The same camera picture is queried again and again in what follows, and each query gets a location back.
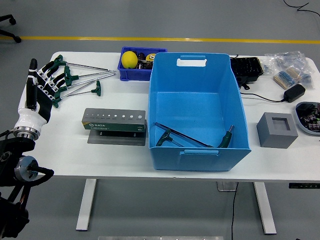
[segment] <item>yellow floor line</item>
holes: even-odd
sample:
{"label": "yellow floor line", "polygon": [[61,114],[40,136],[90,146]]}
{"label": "yellow floor line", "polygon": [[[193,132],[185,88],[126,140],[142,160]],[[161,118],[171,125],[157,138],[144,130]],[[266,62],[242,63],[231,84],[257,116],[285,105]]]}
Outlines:
{"label": "yellow floor line", "polygon": [[[320,44],[320,40],[250,39],[250,38],[188,38],[188,37],[108,37],[108,36],[20,36],[22,40],[73,40],[73,41],[142,41],[142,42],[207,42],[207,43],[258,43],[258,44]],[[12,39],[0,36],[0,40]]]}

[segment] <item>green handle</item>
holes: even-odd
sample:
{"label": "green handle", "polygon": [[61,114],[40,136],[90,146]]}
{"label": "green handle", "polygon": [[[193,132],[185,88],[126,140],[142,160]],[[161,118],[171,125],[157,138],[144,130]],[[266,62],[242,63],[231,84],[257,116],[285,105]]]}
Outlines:
{"label": "green handle", "polygon": [[96,88],[91,90],[92,93],[96,93],[99,97],[101,96],[101,84],[100,81],[96,81]]}
{"label": "green handle", "polygon": [[52,105],[55,106],[56,108],[59,107],[59,102],[61,102],[61,98],[53,99],[52,100]]}
{"label": "green handle", "polygon": [[165,132],[160,137],[159,141],[156,143],[157,147],[160,147],[165,141],[172,142],[173,138],[169,136],[170,135],[170,129],[165,130]]}
{"label": "green handle", "polygon": [[53,60],[53,66],[50,67],[50,69],[53,69],[55,67],[59,67],[59,66],[67,66],[67,62],[63,61],[64,57],[60,54],[59,56],[57,56],[54,60]]}
{"label": "green handle", "polygon": [[60,88],[58,89],[58,91],[56,91],[56,93],[54,94],[54,98],[55,98],[55,99],[59,99],[61,93],[64,92],[64,91],[67,91],[67,90],[68,90],[68,89],[67,89],[66,86],[60,87]]}
{"label": "green handle", "polygon": [[224,137],[222,138],[222,141],[221,141],[220,145],[218,146],[218,148],[226,149],[229,146],[229,143],[230,143],[231,137],[232,137],[233,129],[234,129],[234,126],[231,125],[229,131],[227,131],[225,133]]}
{"label": "green handle", "polygon": [[74,75],[74,76],[71,75],[69,66],[64,67],[64,81],[67,86],[71,86],[72,81],[78,80],[78,79],[79,79],[78,75]]}

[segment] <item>gray foam cube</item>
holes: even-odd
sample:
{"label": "gray foam cube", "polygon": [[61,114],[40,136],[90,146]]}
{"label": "gray foam cube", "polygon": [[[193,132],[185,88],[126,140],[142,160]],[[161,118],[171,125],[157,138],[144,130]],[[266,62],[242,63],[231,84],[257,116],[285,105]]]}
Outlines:
{"label": "gray foam cube", "polygon": [[298,137],[294,119],[289,113],[265,112],[258,124],[260,146],[287,149]]}

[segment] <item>handle cutout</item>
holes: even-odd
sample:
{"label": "handle cutout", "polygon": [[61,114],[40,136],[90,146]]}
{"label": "handle cutout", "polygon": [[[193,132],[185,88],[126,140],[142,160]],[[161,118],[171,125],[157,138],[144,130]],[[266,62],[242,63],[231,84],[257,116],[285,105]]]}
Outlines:
{"label": "handle cutout", "polygon": [[207,59],[204,55],[182,55],[176,60],[178,67],[205,67]]}
{"label": "handle cutout", "polygon": [[219,151],[218,150],[198,150],[198,149],[195,149],[195,150],[192,150],[192,149],[186,149],[184,151],[181,151],[180,152],[180,155],[191,155],[191,154],[196,154],[196,155],[216,155],[218,156],[219,155]]}

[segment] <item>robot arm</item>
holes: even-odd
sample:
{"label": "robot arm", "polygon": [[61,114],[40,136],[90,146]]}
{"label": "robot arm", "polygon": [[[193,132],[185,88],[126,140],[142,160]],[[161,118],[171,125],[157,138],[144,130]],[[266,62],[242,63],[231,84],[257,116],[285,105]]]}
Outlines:
{"label": "robot arm", "polygon": [[[35,148],[42,126],[49,122],[55,92],[65,83],[64,73],[52,77],[57,69],[52,61],[38,71],[37,60],[31,60],[18,107],[19,119],[13,130],[0,134],[0,138],[5,136],[0,140],[0,187],[14,186],[8,199],[1,197],[0,192],[0,239],[18,236],[29,222],[26,205],[31,187],[54,175],[53,170],[38,166],[32,156],[23,154]],[[10,133],[15,137],[8,138]],[[38,173],[44,176],[37,179]],[[14,203],[21,189],[20,201]]]}

